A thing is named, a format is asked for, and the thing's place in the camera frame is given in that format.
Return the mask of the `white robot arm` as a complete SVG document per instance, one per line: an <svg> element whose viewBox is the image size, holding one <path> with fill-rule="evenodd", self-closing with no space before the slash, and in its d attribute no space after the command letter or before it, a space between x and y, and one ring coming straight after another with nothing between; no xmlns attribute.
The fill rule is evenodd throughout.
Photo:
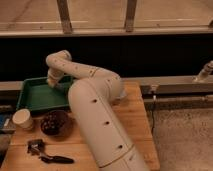
<svg viewBox="0 0 213 171"><path fill-rule="evenodd" d="M65 74L76 78L68 90L68 102L99 171L150 171L111 107L124 93L121 77L73 62L66 50L48 55L46 64L50 87L56 87Z"/></svg>

